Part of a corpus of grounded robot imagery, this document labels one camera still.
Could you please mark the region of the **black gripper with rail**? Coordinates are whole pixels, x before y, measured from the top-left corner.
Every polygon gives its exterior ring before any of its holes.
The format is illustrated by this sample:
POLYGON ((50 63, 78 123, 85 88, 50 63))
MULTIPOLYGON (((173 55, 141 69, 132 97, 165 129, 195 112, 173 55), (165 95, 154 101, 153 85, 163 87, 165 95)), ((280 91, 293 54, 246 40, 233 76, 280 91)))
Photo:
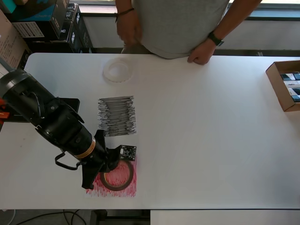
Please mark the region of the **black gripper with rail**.
POLYGON ((118 166, 119 161, 107 163, 104 130, 97 130, 95 135, 86 129, 80 130, 77 144, 77 159, 82 162, 82 187, 93 189, 93 182, 102 167, 104 173, 109 173, 118 166))

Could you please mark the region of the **person right hand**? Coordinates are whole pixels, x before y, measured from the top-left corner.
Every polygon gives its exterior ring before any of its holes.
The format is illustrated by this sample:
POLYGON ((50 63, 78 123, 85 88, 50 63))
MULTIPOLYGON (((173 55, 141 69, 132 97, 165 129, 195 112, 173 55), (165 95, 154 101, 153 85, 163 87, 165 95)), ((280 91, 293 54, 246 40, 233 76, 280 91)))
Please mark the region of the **person right hand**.
POLYGON ((131 46, 140 43, 142 27, 138 15, 133 9, 117 17, 117 33, 125 45, 131 46))

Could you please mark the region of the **person left hand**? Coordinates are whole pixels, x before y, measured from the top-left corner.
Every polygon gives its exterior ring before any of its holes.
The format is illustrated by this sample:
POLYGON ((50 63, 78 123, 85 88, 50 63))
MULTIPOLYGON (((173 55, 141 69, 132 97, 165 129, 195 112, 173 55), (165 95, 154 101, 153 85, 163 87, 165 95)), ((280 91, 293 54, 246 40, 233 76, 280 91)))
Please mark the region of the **person left hand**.
POLYGON ((216 45, 209 38, 199 44, 190 54, 187 61, 189 63, 196 63, 198 65, 205 65, 209 62, 212 57, 216 45))

